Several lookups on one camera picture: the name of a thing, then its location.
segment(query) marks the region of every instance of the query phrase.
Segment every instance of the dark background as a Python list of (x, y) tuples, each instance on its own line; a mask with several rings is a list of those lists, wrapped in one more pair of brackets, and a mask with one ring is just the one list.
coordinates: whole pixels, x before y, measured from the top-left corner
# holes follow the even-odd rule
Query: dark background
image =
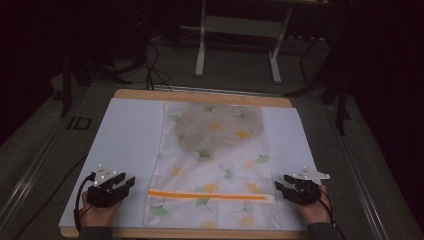
[[(149, 21), (171, 38), (178, 38), (180, 24), (199, 24), (200, 1), (152, 2), (155, 5), (151, 12), (148, 11)], [(279, 18), (279, 12), (272, 7), (273, 11), (265, 14), (266, 11), (249, 4), (244, 8), (235, 8), (236, 2), (231, 4), (213, 1), (209, 7), (223, 15)], [(98, 5), (95, 1), (81, 0), (8, 1), (2, 4), (0, 143), (54, 94), (50, 79), (62, 71), (64, 45), (74, 44), (92, 58), (106, 63), (110, 63), (114, 54), (131, 57), (131, 53), (119, 47), (132, 34), (134, 19), (128, 12), (131, 6), (117, 8), (116, 1), (102, 1), (102, 5)], [(318, 26), (324, 15), (333, 17), (325, 19), (333, 27), (330, 33), (341, 30), (340, 24), (347, 21), (339, 39), (331, 34), (323, 35), (333, 47), (327, 71), (350, 66), (349, 93), (355, 97), (424, 231), (424, 208), (419, 198), (424, 183), (421, 176), (424, 167), (424, 3), (418, 0), (366, 1), (359, 6), (350, 19), (343, 18), (346, 15), (341, 14), (342, 10), (317, 11), (319, 7), (302, 7), (293, 13), (288, 33), (306, 37), (328, 33)], [(110, 18), (99, 19), (99, 11)], [(111, 40), (110, 36), (116, 35), (124, 39)]]

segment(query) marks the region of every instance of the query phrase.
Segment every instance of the person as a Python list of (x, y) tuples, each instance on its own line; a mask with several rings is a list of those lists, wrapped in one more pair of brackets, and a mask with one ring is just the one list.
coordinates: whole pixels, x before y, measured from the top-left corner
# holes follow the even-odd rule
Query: person
[[(330, 208), (325, 185), (319, 186), (325, 194), (321, 194), (321, 201)], [(81, 231), (79, 240), (112, 240), (112, 223), (122, 201), (110, 208), (97, 208), (87, 203), (87, 192), (82, 193), (83, 207), (80, 209)], [(339, 240), (336, 228), (331, 224), (331, 217), (320, 202), (309, 205), (295, 204), (308, 224), (309, 240)]]

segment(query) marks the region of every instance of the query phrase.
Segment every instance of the table leg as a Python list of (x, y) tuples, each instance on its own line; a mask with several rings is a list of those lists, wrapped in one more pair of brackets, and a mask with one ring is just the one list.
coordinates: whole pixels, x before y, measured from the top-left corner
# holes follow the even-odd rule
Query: table leg
[(277, 55), (280, 51), (280, 46), (283, 42), (284, 34), (286, 32), (291, 13), (292, 8), (287, 9), (286, 16), (284, 17), (284, 22), (281, 24), (280, 31), (278, 33), (277, 43), (275, 44), (274, 50), (269, 52), (269, 62), (271, 64), (272, 78), (275, 84), (281, 83), (280, 71), (278, 70)]
[(205, 64), (205, 20), (206, 19), (206, 0), (202, 1), (202, 18), (200, 20), (200, 46), (197, 54), (196, 77), (203, 76), (203, 66)]

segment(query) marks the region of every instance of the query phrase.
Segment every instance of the gray floor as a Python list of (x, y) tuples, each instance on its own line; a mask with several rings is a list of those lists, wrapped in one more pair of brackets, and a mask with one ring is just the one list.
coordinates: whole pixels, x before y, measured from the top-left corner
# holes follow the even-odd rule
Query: gray floor
[[(241, 45), (240, 39), (229, 41), (220, 35), (210, 35), (208, 39), (202, 78), (194, 76), (196, 38), (186, 38), (179, 45), (155, 43), (159, 49), (155, 67), (171, 76), (168, 81), (171, 89), (214, 89), (281, 97), (283, 93), (305, 85), (298, 65), (299, 57), (308, 44), (303, 40), (288, 39), (283, 43), (278, 57), (283, 83), (275, 85), (266, 51), (272, 47), (272, 42), (248, 38), (246, 41), (254, 41), (254, 44)], [(148, 50), (149, 59), (153, 61), (155, 51), (153, 48)], [(305, 59), (308, 77), (317, 72), (327, 52), (325, 43), (319, 42), (308, 54)], [(31, 186), (26, 200), (22, 205), (17, 204), (16, 212), (5, 225), (7, 231), (2, 239), (14, 239), (72, 167), (88, 153), (110, 98), (116, 89), (129, 87), (94, 75), (96, 78), (90, 87), (74, 87), (74, 107), (67, 118), (59, 117), (60, 102), (48, 100), (1, 146), (0, 185), (5, 193), (0, 195), (1, 206), (5, 206), (15, 184), (31, 163), (44, 160), (40, 174), (34, 176), (37, 181)], [(142, 89), (145, 87), (145, 75), (146, 69), (140, 69), (124, 76), (134, 82), (132, 88)], [(160, 79), (154, 76), (154, 81), (159, 82)], [(332, 176), (324, 183), (330, 189), (335, 218), (346, 238), (424, 239), (354, 99), (349, 98), (351, 120), (345, 122), (346, 136), (341, 137), (334, 127), (333, 106), (323, 106), (319, 101), (321, 92), (322, 89), (317, 89), (291, 100), (301, 116), (317, 168)], [(93, 122), (86, 131), (68, 130), (72, 117), (91, 118)], [(19, 239), (64, 238), (57, 225), (81, 168), (82, 164), (79, 164), (66, 178)]]

